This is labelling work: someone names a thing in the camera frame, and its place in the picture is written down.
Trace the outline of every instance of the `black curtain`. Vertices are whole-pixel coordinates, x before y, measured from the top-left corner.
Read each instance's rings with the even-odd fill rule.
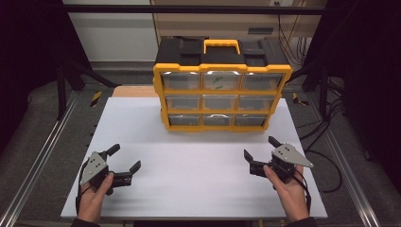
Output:
[[[325,67],[328,76],[344,79],[344,104],[361,142],[401,192],[399,6],[397,0],[380,3],[359,0],[343,24],[341,18],[323,18],[306,63],[323,58],[320,67]],[[335,39],[330,40],[329,31],[335,31],[336,26],[340,26],[340,30]],[[325,42],[330,43],[329,50],[319,54]],[[319,76],[310,73],[307,80],[316,82]]]
[[[68,13],[44,9],[50,3],[62,0],[0,1],[0,152],[24,116],[27,95],[56,80],[62,63],[92,70]],[[80,72],[70,70],[67,79],[74,89],[84,86]]]

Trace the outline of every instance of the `hand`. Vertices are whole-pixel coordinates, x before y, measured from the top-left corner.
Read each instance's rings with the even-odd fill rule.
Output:
[[[81,191],[83,194],[79,204],[79,219],[98,223],[104,196],[112,186],[112,183],[113,173],[110,172],[97,191],[91,187],[90,183],[86,183],[82,186]]]
[[[290,222],[300,219],[309,218],[309,213],[306,207],[304,189],[293,179],[288,183],[283,183],[277,174],[268,166],[263,166],[265,174],[274,185],[277,191],[280,202],[283,205],[286,216]],[[296,166],[296,169],[302,174],[304,168]],[[302,181],[302,176],[297,171],[295,177]]]

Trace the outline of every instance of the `organizer drawer unit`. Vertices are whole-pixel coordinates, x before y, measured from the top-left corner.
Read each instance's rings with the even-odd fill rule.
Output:
[[[278,41],[163,39],[153,86],[168,131],[265,131],[291,73]]]

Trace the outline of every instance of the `white tabletop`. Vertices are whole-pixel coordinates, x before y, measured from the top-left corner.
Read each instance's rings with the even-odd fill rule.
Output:
[[[121,149],[107,163],[126,172],[138,160],[142,167],[132,185],[117,187],[103,203],[102,217],[116,219],[260,219],[285,213],[266,178],[250,175],[246,149],[256,161],[271,160],[269,135],[303,153],[287,103],[281,99],[264,132],[171,132],[160,118],[158,97],[110,97],[86,158],[114,144]],[[320,194],[308,168],[311,216],[326,218]],[[78,176],[62,210],[74,218]]]

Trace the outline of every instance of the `metal rail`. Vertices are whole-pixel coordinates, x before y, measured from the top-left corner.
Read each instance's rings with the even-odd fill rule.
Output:
[[[43,5],[52,11],[86,13],[204,13],[204,14],[280,14],[280,15],[338,15],[345,9],[302,7],[245,7],[245,6],[178,6],[178,5]]]
[[[322,120],[318,109],[318,101],[316,97],[313,95],[308,95],[308,99],[310,100],[311,107],[314,110],[315,114]],[[362,187],[357,180],[357,177],[354,174],[354,171],[349,166],[340,146],[334,136],[333,132],[328,128],[326,130],[326,139],[328,141],[328,145],[331,147],[331,151],[334,159],[339,164],[339,168],[341,172],[344,174],[344,180],[347,185],[347,189],[354,201],[355,206],[357,207],[357,211],[359,212],[360,218],[363,221],[363,224],[366,227],[379,227],[380,223],[375,215],[374,210],[372,209],[371,204],[363,192]]]
[[[71,115],[71,112],[74,110],[77,98],[78,92],[73,92],[68,101],[68,109],[65,112],[65,115],[61,120],[56,122],[52,132],[50,132],[49,136],[47,137],[47,140],[44,143],[44,146],[42,147],[38,157],[36,158],[35,163],[27,173],[24,182],[21,184],[17,194],[14,196],[14,199],[10,203],[6,212],[1,217],[0,227],[13,226],[20,215],[30,193],[32,192],[33,187],[35,186],[39,176],[42,173],[42,170],[44,169],[44,165],[46,164],[48,157],[52,153],[53,148],[55,147],[62,130]]]

